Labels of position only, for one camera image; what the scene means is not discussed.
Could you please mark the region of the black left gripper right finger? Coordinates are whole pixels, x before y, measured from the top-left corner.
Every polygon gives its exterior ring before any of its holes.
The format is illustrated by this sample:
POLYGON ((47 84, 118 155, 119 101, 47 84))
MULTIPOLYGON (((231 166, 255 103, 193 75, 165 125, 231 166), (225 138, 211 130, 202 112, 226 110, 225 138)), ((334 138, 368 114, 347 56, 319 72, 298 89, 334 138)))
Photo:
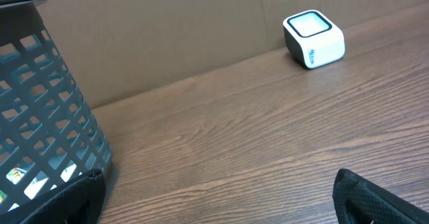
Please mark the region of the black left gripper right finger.
POLYGON ((340 224, 428 223, 426 211, 345 168, 337 172, 332 199, 340 224))

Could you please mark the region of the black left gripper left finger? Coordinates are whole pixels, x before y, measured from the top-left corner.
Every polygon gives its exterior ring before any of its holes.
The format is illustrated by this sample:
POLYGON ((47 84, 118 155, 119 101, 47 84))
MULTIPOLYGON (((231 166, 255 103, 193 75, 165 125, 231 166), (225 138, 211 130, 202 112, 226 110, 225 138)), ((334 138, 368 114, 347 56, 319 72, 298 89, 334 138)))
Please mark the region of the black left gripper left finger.
POLYGON ((106 197, 102 170, 92 169, 1 215, 1 224, 93 224, 106 197))

